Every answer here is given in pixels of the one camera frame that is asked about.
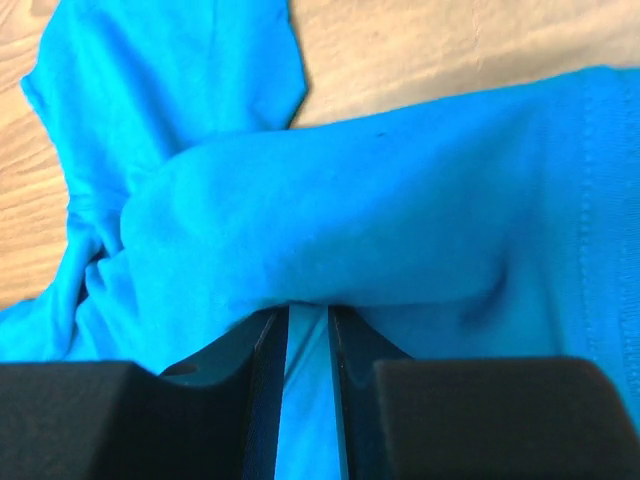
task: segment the wooden table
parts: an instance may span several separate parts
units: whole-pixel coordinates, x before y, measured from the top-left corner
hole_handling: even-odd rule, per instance
[[[65,248],[62,172],[18,85],[56,4],[0,0],[0,308],[42,291]],[[292,10],[312,87],[296,125],[640,63],[640,0],[296,0]]]

